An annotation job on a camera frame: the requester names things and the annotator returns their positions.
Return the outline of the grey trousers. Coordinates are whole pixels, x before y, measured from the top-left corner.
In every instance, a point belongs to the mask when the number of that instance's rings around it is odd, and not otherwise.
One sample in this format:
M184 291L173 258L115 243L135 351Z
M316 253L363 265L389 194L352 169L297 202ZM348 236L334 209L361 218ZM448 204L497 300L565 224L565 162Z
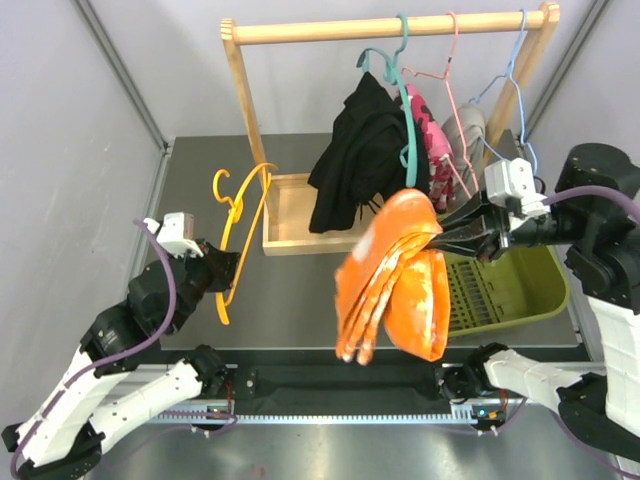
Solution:
M459 124L451 114L441 129L453 153L453 164L457 172L457 175L453 175L456 199L466 199L465 189L474 195L484 186L486 118L482 109L471 103L460 105L457 116Z

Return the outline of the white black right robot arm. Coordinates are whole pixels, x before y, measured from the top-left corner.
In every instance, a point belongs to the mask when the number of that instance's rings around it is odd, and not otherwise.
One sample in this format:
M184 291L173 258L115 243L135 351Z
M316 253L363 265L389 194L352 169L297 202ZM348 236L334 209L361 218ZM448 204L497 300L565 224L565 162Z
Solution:
M639 457L639 169L602 143L573 147L553 194L537 191L524 159L486 167L485 187L442 221L431 247L492 261L517 247L563 245L596 317L603 373L567 371L492 343L446 372L456 398L505 389L557 415L579 441Z

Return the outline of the teal plastic hanger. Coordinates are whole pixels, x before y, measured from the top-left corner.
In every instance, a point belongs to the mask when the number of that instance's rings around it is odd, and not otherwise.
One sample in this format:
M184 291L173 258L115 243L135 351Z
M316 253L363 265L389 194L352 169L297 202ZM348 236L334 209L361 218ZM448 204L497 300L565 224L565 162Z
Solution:
M405 186L407 188L414 188L417 183L418 174L417 138L415 123L411 113L411 103L408 90L398 68L399 57L406 49L409 40L409 22L404 13L398 13L396 17L401 23L402 40L393 56L389 56L384 50L379 48L368 47L361 52L357 60L356 67L359 68L362 73L368 73L370 71L370 54L375 53L384 59L384 81L389 85L396 86L398 88L407 131L407 143L399 153L399 160L405 169Z

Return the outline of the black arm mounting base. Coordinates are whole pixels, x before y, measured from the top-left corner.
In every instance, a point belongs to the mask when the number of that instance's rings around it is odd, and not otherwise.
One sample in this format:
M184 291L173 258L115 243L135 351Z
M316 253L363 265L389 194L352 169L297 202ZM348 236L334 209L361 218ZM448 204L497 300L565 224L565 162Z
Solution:
M399 408L422 410L432 403L467 400L486 389L459 367L428 363L260 365L232 369L196 398L230 399L248 415L301 415Z

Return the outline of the black trousers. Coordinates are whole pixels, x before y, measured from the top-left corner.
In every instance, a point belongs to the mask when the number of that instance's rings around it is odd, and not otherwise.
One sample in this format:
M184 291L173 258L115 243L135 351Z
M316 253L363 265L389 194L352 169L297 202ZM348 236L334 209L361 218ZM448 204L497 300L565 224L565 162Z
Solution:
M344 100L328 147L313 167L308 184L317 190L309 231L322 234L353 227L364 206L379 206L406 187L400 156L408 127L400 99L364 74Z

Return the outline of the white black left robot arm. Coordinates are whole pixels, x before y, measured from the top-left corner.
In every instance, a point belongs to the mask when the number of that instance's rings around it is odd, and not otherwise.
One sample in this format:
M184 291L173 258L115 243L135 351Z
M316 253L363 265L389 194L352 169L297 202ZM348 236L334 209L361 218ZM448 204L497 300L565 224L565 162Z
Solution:
M174 405L216 396L229 371L210 346L187 352L156 380L115 401L111 391L161 350L208 293L230 289L240 255L196 242L162 253L133 277L120 303L102 311L80 340L68 370L41 408L9 425L2 440L15 479L79 479L124 436Z

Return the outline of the pink camouflage trousers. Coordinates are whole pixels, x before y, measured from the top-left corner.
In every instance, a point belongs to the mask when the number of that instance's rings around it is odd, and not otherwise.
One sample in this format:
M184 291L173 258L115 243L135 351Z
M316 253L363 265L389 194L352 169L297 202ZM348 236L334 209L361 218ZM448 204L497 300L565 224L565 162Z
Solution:
M414 122L419 127L429 166L429 198L438 213L445 213L455 200L454 154L439 123L435 120L426 100L418 89L405 85Z

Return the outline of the orange white trousers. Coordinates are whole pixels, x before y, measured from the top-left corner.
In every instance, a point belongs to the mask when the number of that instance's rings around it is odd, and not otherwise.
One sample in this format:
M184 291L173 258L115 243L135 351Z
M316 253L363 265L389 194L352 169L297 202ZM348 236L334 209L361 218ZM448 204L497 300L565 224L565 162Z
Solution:
M404 189L384 203L335 273L338 359L369 364L380 328L401 351L442 358L451 293L444 254L428 248L441 232L421 191Z

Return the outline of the olive green plastic basket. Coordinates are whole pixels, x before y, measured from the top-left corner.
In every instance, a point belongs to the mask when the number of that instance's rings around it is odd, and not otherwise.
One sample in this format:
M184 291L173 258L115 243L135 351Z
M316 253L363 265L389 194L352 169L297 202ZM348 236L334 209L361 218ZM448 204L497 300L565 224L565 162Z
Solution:
M491 262L453 253L444 258L451 337L546 320L564 310L568 302L565 273L547 246L510 249Z

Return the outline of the wooden clothes rack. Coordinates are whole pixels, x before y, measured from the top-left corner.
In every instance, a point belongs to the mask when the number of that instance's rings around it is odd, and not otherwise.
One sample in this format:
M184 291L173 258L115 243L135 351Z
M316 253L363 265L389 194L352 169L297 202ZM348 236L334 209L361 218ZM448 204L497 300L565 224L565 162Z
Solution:
M560 19L555 2L543 2L526 14L494 12L418 16L408 19L411 36L449 34L487 34L517 31L524 27L527 35L516 57L515 79L528 84L549 44ZM267 162L241 48L248 45L310 43L323 41L369 40L399 37L402 23L398 18L307 22L238 26L232 19L220 24L220 34L232 79L239 99L254 162ZM271 256L341 253L351 249L368 224L369 215L343 232L313 234L308 231L316 193L307 184L305 174L275 175L264 184L266 206L263 211L262 246Z

